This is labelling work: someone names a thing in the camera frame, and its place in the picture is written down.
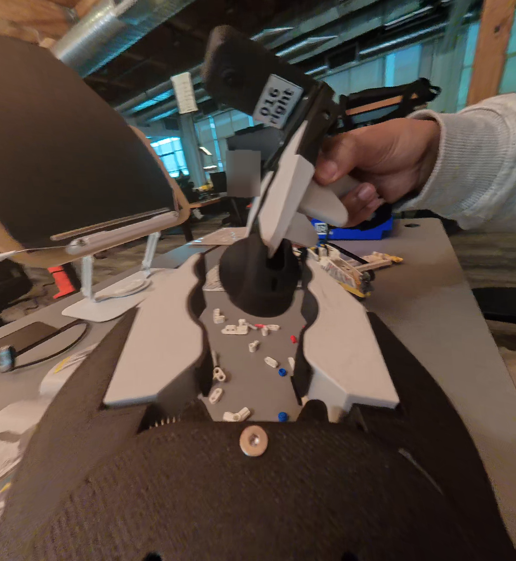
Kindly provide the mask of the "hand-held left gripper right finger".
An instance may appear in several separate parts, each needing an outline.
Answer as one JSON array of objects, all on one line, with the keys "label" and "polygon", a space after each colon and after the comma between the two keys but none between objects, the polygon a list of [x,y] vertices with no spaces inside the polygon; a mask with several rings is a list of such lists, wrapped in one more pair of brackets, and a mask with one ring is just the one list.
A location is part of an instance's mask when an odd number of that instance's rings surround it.
[{"label": "hand-held left gripper right finger", "polygon": [[355,405],[394,410],[399,396],[367,311],[316,261],[305,261],[293,385],[304,403],[324,403],[340,422]]}]

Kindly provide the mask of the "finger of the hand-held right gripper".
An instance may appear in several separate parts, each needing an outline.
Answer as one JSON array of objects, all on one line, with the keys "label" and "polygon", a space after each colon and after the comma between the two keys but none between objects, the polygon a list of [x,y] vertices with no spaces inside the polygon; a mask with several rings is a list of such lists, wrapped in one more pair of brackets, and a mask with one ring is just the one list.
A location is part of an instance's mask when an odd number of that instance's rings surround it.
[{"label": "finger of the hand-held right gripper", "polygon": [[246,235],[286,236],[307,190],[307,158],[300,154],[307,122],[301,123],[270,166],[254,199]]},{"label": "finger of the hand-held right gripper", "polygon": [[313,165],[300,155],[284,156],[279,161],[258,214],[259,231],[269,258],[283,239],[311,247],[318,234],[306,215],[298,212],[314,172]]}]

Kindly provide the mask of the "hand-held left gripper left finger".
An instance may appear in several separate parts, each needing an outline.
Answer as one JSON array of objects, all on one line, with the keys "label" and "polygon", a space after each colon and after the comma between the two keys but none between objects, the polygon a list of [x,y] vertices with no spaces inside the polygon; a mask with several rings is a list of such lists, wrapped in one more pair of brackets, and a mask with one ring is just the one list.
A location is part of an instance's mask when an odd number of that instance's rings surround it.
[{"label": "hand-held left gripper left finger", "polygon": [[154,276],[153,290],[137,307],[104,396],[106,406],[184,406],[209,395],[212,357],[200,321],[206,307],[205,276],[203,254]]}]

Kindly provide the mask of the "lego airplane model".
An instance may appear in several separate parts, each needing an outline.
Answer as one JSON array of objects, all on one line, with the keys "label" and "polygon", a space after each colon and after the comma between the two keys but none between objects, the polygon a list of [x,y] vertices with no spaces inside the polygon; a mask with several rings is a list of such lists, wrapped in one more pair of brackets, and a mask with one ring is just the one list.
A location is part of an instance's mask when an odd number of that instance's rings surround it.
[{"label": "lego airplane model", "polygon": [[317,262],[322,270],[359,300],[371,294],[376,270],[403,262],[402,257],[378,251],[359,256],[332,242],[311,247],[293,244],[292,249],[295,256]]}]

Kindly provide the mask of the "black lego tyre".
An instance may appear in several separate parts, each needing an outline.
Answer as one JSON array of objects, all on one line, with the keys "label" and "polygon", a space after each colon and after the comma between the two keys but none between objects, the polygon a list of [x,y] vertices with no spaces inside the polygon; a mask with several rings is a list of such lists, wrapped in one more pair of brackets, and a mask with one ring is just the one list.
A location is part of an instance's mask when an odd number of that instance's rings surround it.
[{"label": "black lego tyre", "polygon": [[218,270],[230,302],[263,318],[277,317],[290,308],[301,278],[292,244],[283,239],[270,257],[257,233],[230,245],[219,259]]}]

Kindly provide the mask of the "person's right forearm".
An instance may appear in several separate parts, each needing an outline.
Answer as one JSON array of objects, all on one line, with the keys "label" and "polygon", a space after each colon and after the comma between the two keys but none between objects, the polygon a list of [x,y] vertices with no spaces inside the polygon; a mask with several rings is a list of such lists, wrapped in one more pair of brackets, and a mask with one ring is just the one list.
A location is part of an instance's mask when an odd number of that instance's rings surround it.
[{"label": "person's right forearm", "polygon": [[394,209],[430,210],[464,230],[516,233],[516,93],[453,114],[419,110],[409,119],[439,125],[439,150],[419,194]]}]

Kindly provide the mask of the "scattered small lego pieces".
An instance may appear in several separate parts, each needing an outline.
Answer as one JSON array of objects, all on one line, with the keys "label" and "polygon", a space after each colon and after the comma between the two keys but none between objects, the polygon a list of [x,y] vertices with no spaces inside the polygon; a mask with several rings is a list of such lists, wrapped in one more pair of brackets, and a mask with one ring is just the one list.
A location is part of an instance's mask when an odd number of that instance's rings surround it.
[{"label": "scattered small lego pieces", "polygon": [[[202,398],[214,421],[222,421],[225,413],[238,413],[243,408],[250,411],[248,421],[278,422],[279,414],[285,413],[289,421],[296,420],[301,406],[293,389],[292,367],[289,359],[296,354],[297,345],[291,340],[290,319],[251,319],[236,309],[215,304],[226,317],[223,324],[215,324],[212,309],[202,314],[215,353],[217,366],[226,376],[225,381],[215,382],[222,388],[217,403]],[[227,334],[227,325],[237,325],[240,319],[251,324],[275,324],[278,330],[263,335],[262,329],[248,329],[247,334]]]}]

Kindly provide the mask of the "lego instruction booklet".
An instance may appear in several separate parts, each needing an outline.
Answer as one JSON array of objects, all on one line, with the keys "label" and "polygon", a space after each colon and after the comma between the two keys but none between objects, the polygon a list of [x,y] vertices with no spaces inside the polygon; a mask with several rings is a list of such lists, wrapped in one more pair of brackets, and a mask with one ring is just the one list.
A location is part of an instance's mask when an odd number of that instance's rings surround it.
[{"label": "lego instruction booklet", "polygon": [[0,516],[33,431],[58,391],[96,346],[71,354],[52,367],[42,380],[36,398],[12,403],[0,411]]}]

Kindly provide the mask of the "person's right hand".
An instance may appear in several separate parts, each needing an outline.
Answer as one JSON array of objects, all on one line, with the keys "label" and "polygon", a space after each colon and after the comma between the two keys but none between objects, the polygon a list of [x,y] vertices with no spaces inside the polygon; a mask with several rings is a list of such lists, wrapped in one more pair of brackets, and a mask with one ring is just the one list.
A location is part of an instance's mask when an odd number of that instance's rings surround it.
[{"label": "person's right hand", "polygon": [[347,227],[355,227],[383,204],[416,195],[437,162],[441,129],[434,120],[398,118],[351,130],[324,142],[315,180],[329,186],[344,176],[359,181],[341,198]]}]

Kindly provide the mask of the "white hanging sign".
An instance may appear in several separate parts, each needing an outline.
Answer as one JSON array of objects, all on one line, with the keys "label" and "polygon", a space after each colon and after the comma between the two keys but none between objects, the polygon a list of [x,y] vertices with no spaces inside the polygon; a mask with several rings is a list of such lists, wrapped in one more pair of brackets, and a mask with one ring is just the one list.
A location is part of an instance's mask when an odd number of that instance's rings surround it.
[{"label": "white hanging sign", "polygon": [[192,76],[190,72],[173,75],[170,78],[177,108],[180,115],[185,115],[198,111],[196,95],[193,88]]}]

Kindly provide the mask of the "blue plastic bin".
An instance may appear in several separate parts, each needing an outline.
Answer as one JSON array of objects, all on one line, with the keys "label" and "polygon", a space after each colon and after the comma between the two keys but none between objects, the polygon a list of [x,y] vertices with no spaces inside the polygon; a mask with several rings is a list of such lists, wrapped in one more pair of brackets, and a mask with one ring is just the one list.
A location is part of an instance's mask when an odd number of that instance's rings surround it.
[{"label": "blue plastic bin", "polygon": [[382,218],[373,218],[356,228],[336,228],[317,219],[311,219],[318,238],[328,241],[378,241],[390,235],[393,229],[393,217],[388,216],[386,221]]}]

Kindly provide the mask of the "orange traffic cone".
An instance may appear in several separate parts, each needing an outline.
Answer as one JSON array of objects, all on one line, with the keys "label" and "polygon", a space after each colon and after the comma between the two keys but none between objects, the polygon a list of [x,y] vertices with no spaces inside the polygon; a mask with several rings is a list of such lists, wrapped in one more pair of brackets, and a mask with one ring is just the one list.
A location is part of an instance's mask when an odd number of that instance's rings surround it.
[{"label": "orange traffic cone", "polygon": [[60,299],[66,296],[71,296],[78,292],[78,283],[75,270],[71,263],[58,265],[47,269],[53,277],[54,284],[58,292],[53,296],[53,299]]}]

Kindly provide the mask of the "black chair seat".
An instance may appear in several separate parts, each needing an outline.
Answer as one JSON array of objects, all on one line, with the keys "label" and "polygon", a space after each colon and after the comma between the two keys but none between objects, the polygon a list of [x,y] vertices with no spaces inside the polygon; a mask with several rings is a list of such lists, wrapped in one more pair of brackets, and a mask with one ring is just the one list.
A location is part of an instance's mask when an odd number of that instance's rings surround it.
[{"label": "black chair seat", "polygon": [[516,325],[516,287],[480,287],[472,293],[486,320]]}]

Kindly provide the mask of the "tan framed display screen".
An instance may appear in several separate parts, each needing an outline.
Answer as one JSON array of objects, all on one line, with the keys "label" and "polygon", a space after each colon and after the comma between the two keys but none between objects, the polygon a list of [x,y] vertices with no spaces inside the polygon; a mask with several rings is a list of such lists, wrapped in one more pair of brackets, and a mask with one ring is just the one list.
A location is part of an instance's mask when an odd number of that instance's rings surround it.
[{"label": "tan framed display screen", "polygon": [[50,268],[189,216],[143,132],[47,49],[0,36],[0,258]]}]

